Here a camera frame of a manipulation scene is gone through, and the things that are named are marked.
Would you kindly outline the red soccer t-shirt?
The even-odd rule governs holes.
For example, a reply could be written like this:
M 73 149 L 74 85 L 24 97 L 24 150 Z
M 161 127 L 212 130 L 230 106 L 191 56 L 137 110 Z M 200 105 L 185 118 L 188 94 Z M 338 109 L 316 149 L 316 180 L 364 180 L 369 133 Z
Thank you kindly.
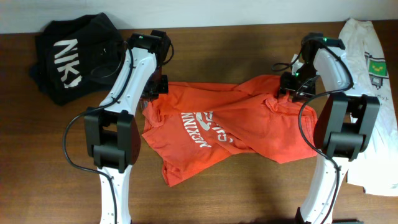
M 277 97 L 279 77 L 259 75 L 241 84 L 169 83 L 169 93 L 143 110 L 143 138 L 162 158 L 172 187 L 235 154 L 256 153 L 279 164 L 313 157 L 315 110 Z

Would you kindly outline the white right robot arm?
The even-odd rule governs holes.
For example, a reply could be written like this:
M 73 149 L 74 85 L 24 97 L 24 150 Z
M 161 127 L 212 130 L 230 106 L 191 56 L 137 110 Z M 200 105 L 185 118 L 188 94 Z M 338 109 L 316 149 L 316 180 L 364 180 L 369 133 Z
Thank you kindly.
M 328 99 L 313 131 L 303 140 L 317 153 L 310 191 L 297 209 L 295 223 L 332 223 L 333 208 L 342 181 L 352 162 L 370 142 L 380 109 L 377 97 L 358 85 L 346 59 L 341 39 L 309 33 L 290 63 L 283 63 L 278 94 L 302 101 L 298 128 L 303 130 L 303 111 L 321 96 Z

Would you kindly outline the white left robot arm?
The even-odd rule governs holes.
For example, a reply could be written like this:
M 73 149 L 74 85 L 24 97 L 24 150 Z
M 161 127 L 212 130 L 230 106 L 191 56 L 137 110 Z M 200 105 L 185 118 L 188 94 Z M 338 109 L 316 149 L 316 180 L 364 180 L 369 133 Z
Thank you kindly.
M 84 116 L 88 155 L 100 177 L 101 223 L 131 222 L 129 179 L 141 148 L 136 109 L 140 101 L 169 92 L 162 67 L 173 55 L 165 32 L 133 34 L 112 89 L 97 110 L 90 108 Z

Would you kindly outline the black Nike t-shirt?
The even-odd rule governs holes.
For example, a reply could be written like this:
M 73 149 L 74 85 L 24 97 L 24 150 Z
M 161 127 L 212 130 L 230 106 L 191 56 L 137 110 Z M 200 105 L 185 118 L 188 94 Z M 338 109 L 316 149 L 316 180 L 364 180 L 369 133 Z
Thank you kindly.
M 113 87 L 124 63 L 123 43 L 103 12 L 52 21 L 35 36 L 36 64 L 67 104 Z

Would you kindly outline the white printed t-shirt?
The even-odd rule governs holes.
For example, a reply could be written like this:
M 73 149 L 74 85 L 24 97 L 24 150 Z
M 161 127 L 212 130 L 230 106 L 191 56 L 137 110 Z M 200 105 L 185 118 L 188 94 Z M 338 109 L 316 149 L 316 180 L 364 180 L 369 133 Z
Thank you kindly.
M 348 171 L 347 183 L 371 195 L 397 196 L 397 118 L 384 51 L 371 21 L 350 18 L 339 38 L 346 46 L 355 86 L 364 90 L 373 112 L 372 133 L 364 152 Z

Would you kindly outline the dark navy folded garment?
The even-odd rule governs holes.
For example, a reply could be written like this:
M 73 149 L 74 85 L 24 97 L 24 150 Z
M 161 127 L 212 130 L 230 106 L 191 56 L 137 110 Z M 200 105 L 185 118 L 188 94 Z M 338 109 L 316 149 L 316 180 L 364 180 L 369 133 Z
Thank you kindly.
M 56 105 L 64 105 L 65 102 L 61 94 L 55 89 L 51 80 L 40 71 L 39 65 L 33 65 L 29 70 L 29 76 L 41 93 L 48 96 Z

